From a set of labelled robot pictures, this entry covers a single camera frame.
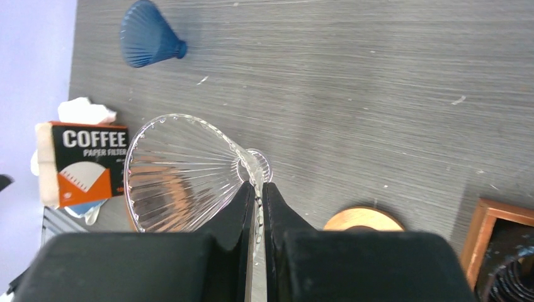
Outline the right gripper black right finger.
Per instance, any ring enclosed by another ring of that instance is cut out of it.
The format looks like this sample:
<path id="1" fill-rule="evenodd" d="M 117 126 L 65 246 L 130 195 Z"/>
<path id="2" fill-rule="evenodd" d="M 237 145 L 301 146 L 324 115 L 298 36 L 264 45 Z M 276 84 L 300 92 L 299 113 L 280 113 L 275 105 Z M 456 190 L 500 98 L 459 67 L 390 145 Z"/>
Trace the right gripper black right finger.
<path id="1" fill-rule="evenodd" d="M 456 253 L 427 232 L 320 231 L 263 186 L 268 301 L 474 301 Z"/>

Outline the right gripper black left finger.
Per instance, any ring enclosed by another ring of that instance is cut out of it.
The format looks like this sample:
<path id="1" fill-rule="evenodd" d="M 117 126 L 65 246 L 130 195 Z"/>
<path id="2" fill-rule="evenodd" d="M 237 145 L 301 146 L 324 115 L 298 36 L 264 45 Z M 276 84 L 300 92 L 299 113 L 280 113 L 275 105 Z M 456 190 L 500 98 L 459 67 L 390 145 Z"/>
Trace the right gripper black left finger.
<path id="1" fill-rule="evenodd" d="M 23 274 L 15 301 L 250 301 L 255 192 L 193 232 L 65 233 Z"/>

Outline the clear glass dripper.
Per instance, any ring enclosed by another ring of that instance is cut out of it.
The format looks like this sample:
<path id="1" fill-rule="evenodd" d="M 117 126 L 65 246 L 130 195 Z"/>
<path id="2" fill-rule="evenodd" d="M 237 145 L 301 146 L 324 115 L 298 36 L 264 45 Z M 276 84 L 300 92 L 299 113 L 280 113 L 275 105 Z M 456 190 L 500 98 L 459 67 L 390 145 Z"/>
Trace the clear glass dripper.
<path id="1" fill-rule="evenodd" d="M 133 137 L 125 197 L 137 233 L 193 232 L 222 211 L 241 186 L 255 192 L 253 262 L 263 236 L 263 184 L 268 162 L 210 123 L 190 115 L 150 120 Z"/>

